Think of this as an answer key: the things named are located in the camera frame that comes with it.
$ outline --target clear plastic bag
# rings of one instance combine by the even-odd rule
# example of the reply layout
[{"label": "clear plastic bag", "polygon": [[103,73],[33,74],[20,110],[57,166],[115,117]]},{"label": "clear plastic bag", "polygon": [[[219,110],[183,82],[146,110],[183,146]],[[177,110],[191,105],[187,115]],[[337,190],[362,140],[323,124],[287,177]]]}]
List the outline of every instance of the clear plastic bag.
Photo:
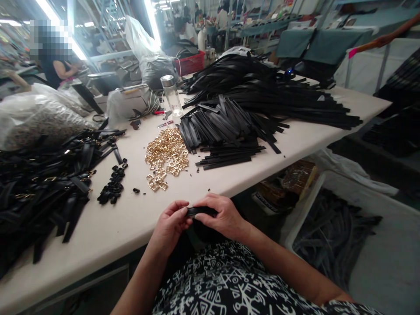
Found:
[{"label": "clear plastic bag", "polygon": [[140,112],[141,117],[158,110],[159,98],[146,84],[142,84],[137,90],[127,95],[121,90],[109,93],[106,102],[106,117],[109,118],[108,124],[111,129],[127,128],[127,121],[133,118],[133,109]]},{"label": "clear plastic bag", "polygon": [[66,81],[60,85],[58,91],[64,93],[69,98],[77,99],[80,107],[88,112],[93,112],[93,108],[77,93],[77,91],[72,87],[74,83],[82,83],[80,79],[73,79],[70,81]]},{"label": "clear plastic bag", "polygon": [[70,136],[95,124],[56,100],[33,94],[16,94],[0,103],[0,150],[15,151],[33,146],[47,135],[44,145],[60,145]]},{"label": "clear plastic bag", "polygon": [[65,93],[64,91],[57,91],[45,84],[34,83],[32,85],[32,94],[45,95],[71,109],[73,112],[82,117],[89,115],[89,112],[82,108],[82,104],[74,95]]},{"label": "clear plastic bag", "polygon": [[140,62],[143,84],[149,85],[152,90],[157,90],[162,89],[160,78],[164,75],[172,75],[178,81],[179,77],[172,63],[173,58],[161,50],[138,20],[127,15],[125,31],[127,42]]}]

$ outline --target white cloth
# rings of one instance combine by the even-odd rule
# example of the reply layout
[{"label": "white cloth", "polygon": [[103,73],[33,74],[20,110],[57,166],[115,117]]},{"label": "white cloth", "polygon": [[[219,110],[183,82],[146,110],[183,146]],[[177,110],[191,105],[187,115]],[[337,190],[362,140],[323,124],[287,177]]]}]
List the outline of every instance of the white cloth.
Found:
[{"label": "white cloth", "polygon": [[225,10],[220,10],[216,18],[216,27],[219,29],[228,28],[228,13]]},{"label": "white cloth", "polygon": [[196,30],[194,29],[194,26],[191,23],[186,23],[185,24],[184,38],[187,39],[187,40],[190,40],[191,38],[194,38],[194,44],[198,45],[197,32],[196,32]]},{"label": "white cloth", "polygon": [[382,182],[371,179],[368,173],[360,166],[359,163],[349,160],[341,155],[334,154],[330,149],[325,148],[309,155],[310,160],[316,163],[316,167],[320,171],[332,170],[343,176],[346,176],[372,190],[388,196],[395,196],[398,189]]}]

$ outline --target red plastic crate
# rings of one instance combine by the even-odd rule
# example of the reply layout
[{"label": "red plastic crate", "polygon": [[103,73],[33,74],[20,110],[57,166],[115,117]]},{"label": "red plastic crate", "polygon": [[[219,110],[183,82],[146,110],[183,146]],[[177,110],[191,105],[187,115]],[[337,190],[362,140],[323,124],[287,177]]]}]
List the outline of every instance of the red plastic crate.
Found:
[{"label": "red plastic crate", "polygon": [[[204,69],[204,55],[206,53],[199,50],[198,55],[175,59],[175,68],[180,76],[191,74]],[[179,72],[179,62],[181,62],[181,73]]]}]

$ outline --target white table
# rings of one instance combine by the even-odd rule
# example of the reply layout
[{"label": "white table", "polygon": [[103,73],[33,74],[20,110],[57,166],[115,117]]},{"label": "white table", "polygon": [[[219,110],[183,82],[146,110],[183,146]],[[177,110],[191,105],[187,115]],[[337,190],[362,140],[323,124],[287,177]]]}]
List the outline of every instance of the white table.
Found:
[{"label": "white table", "polygon": [[[352,115],[360,116],[365,122],[390,105],[388,101],[341,87],[335,87],[331,93],[340,96],[339,102],[350,108]],[[165,180],[169,188],[153,192],[147,185],[146,176],[151,171],[144,162],[144,156],[147,144],[159,134],[161,129],[156,126],[161,123],[161,116],[149,116],[142,120],[138,131],[132,130],[127,124],[126,135],[117,142],[121,156],[127,158],[129,164],[122,181],[125,190],[117,204],[101,206],[96,201],[102,187],[108,182],[112,166],[117,164],[114,154],[110,154],[92,177],[91,200],[84,208],[70,242],[62,244],[62,237],[51,237],[38,264],[32,264],[32,252],[29,251],[1,280],[0,314],[11,315],[23,311],[145,245],[160,213],[171,201],[184,199],[193,203],[201,199],[208,189],[233,197],[360,128],[345,131],[289,120],[286,123],[290,124],[290,129],[274,135],[281,154],[275,154],[267,143],[259,139],[267,149],[253,157],[252,162],[209,171],[200,168],[199,173],[196,173],[195,163],[206,153],[190,154],[188,172],[182,171],[179,177],[168,174]],[[141,193],[134,194],[133,188],[140,189]]]}]

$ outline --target gold metal buckle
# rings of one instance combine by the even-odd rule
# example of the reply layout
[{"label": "gold metal buckle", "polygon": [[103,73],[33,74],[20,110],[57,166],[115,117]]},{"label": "gold metal buckle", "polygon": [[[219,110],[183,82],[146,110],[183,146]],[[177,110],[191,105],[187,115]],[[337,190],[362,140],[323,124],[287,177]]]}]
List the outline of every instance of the gold metal buckle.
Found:
[{"label": "gold metal buckle", "polygon": [[48,178],[46,178],[44,181],[45,182],[53,182],[53,181],[55,181],[57,179],[57,177],[56,176],[54,176],[54,177],[48,177]]}]

